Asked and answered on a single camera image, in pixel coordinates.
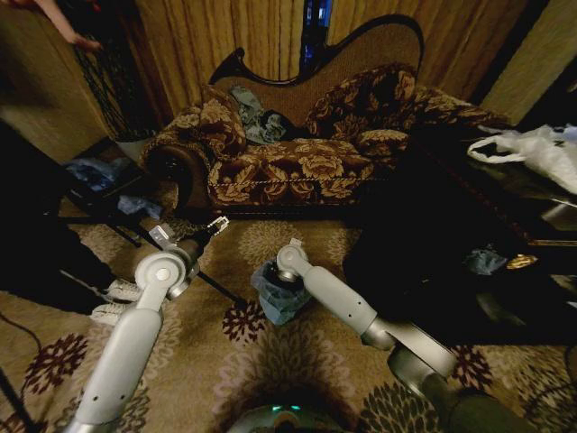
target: throw pillow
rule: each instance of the throw pillow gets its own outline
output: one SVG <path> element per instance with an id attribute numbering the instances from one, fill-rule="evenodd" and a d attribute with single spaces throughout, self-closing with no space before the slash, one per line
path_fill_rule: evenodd
<path id="1" fill-rule="evenodd" d="M 221 161 L 232 161 L 246 149 L 243 123 L 236 101 L 212 86 L 203 86 L 200 113 L 203 142 Z"/>
<path id="2" fill-rule="evenodd" d="M 319 98 L 306 120 L 315 137 L 353 141 L 370 129 L 399 129 L 415 92 L 415 71 L 392 63 L 365 70 Z"/>

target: black stand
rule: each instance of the black stand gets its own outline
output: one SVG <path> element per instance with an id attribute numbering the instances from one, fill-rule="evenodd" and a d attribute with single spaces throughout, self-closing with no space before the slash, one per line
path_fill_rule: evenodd
<path id="1" fill-rule="evenodd" d="M 8 381 L 8 378 L 4 374 L 2 368 L 0 368 L 0 389 L 2 389 L 2 392 L 8 399 L 8 402 L 14 408 L 14 413 L 24 424 L 25 431 L 27 433 L 35 433 L 41 431 L 41 426 L 39 426 L 32 420 L 30 414 L 24 407 L 23 403 L 18 398 L 16 391 L 10 384 L 10 381 Z"/>

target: sneaker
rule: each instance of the sneaker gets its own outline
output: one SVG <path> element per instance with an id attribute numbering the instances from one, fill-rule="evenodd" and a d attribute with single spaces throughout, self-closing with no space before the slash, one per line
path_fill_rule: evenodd
<path id="1" fill-rule="evenodd" d="M 97 323 L 104 323 L 113 327 L 124 313 L 127 306 L 124 304 L 103 304 L 92 310 L 90 318 Z"/>
<path id="2" fill-rule="evenodd" d="M 118 278 L 110 284 L 105 295 L 112 300 L 126 300 L 136 302 L 142 294 L 142 290 L 133 282 Z"/>

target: curtain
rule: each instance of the curtain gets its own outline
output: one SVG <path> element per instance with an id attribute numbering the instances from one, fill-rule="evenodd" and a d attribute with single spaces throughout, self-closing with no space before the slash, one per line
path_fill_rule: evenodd
<path id="1" fill-rule="evenodd" d="M 136 0 L 136 5 L 154 60 L 148 68 L 158 70 L 172 115 L 200 102 L 200 85 L 238 47 L 245 50 L 246 66 L 261 77 L 298 74 L 304 0 Z"/>
<path id="2" fill-rule="evenodd" d="M 408 15 L 425 36 L 419 82 L 467 99 L 526 5 L 527 0 L 334 0 L 327 43 L 338 43 L 378 16 Z"/>

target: wire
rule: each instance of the wire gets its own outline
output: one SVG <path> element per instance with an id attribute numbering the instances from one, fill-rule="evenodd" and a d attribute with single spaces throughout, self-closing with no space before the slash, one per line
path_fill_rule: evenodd
<path id="1" fill-rule="evenodd" d="M 42 351 L 42 343 L 40 342 L 40 339 L 36 336 L 36 334 L 34 334 L 30 329 L 28 329 L 27 327 L 25 327 L 24 325 L 20 325 L 19 323 L 16 323 L 12 320 L 10 320 L 9 318 L 7 318 L 2 311 L 0 311 L 0 318 L 6 322 L 9 325 L 12 325 L 13 327 L 16 327 L 18 329 L 20 329 L 21 331 L 25 332 L 26 334 L 28 334 L 29 336 L 32 337 L 32 339 L 34 340 L 34 343 L 36 343 L 36 360 L 34 361 L 34 365 L 32 366 L 32 372 L 31 374 L 28 374 L 28 377 L 26 378 L 26 380 L 24 381 L 22 388 L 20 389 L 20 399 L 22 401 L 24 401 L 24 390 L 26 389 L 26 386 L 28 385 L 28 382 L 30 381 L 30 379 L 34 376 L 34 374 L 36 373 L 36 369 L 38 368 L 38 362 L 40 361 L 40 353 Z"/>
<path id="2" fill-rule="evenodd" d="M 28 334 L 29 336 L 32 337 L 32 339 L 34 340 L 34 342 L 36 343 L 36 349 L 38 350 L 38 354 L 40 353 L 40 351 L 42 350 L 42 344 L 40 342 L 40 339 L 36 336 L 36 334 L 34 334 L 30 329 L 28 329 L 27 327 L 20 325 L 16 322 L 13 322 L 12 320 L 10 320 L 9 318 L 7 318 L 4 314 L 2 314 L 2 311 L 0 311 L 0 318 L 6 322 L 9 325 L 12 325 L 13 327 L 17 327 L 18 329 L 20 329 L 21 331 L 24 331 L 26 334 Z"/>

